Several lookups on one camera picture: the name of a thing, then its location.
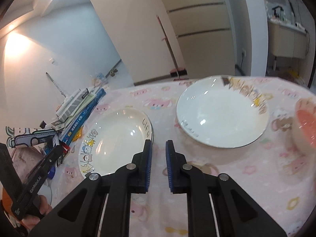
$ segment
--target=blue book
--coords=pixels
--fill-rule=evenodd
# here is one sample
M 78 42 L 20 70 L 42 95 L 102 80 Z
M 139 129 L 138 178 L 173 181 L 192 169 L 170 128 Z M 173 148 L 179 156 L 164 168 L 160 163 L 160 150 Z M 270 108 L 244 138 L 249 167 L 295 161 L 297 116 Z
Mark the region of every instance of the blue book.
M 62 141 L 69 145 L 72 142 L 75 134 L 78 132 L 79 128 L 83 125 L 83 123 L 87 120 L 94 107 L 98 104 L 99 100 L 105 96 L 105 91 L 101 88 L 95 98 L 87 105 L 87 107 L 78 115 L 73 124 L 71 124 L 70 128 L 65 129 L 65 132 L 62 133 Z

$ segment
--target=ceiling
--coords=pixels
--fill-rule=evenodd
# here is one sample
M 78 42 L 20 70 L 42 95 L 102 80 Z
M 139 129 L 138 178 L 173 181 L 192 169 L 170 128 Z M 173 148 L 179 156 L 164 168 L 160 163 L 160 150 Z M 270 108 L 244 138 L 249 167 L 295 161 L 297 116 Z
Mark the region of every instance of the ceiling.
M 90 3 L 90 0 L 14 0 L 0 21 L 0 38 L 31 18 L 84 3 Z

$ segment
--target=table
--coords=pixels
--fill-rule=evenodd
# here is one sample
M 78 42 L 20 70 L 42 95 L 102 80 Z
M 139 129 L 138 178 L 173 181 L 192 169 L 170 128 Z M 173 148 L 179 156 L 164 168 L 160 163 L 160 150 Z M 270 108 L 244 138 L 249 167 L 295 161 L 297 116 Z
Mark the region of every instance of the table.
M 181 93 L 195 81 L 163 82 L 107 92 L 83 127 L 83 135 L 104 111 L 133 107 L 144 111 L 154 129 L 150 188 L 147 194 L 132 195 L 130 236 L 187 236 L 186 195 L 171 194 L 168 187 L 165 142 L 204 173 L 229 174 L 286 231 L 296 233 L 316 204 L 314 157 L 303 156 L 291 138 L 291 120 L 300 98 L 316 97 L 279 78 L 241 77 L 265 96 L 270 122 L 254 143 L 232 150 L 200 144 L 178 125 L 176 104 Z M 51 182 L 52 206 L 56 206 L 82 180 L 78 153 L 82 138 L 71 144 Z

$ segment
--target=ceramic plate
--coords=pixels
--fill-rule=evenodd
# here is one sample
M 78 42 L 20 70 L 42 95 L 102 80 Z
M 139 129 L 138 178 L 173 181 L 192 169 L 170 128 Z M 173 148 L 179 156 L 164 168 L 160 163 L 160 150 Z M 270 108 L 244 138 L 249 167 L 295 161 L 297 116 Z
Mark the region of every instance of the ceramic plate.
M 146 139 L 153 140 L 153 131 L 145 113 L 126 108 L 104 114 L 94 122 L 80 146 L 81 174 L 114 173 L 143 151 Z
M 237 148 L 257 140 L 269 122 L 268 105 L 253 85 L 230 76 L 197 81 L 180 96 L 177 119 L 194 140 Z

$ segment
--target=orange liquid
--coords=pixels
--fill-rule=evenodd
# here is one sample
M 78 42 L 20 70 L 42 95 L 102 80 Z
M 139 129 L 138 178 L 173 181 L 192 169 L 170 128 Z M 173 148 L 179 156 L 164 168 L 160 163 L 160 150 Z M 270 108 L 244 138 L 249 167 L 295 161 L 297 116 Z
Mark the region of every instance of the orange liquid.
M 303 130 L 311 146 L 316 147 L 316 118 L 308 111 L 299 110 L 297 113 L 301 130 Z

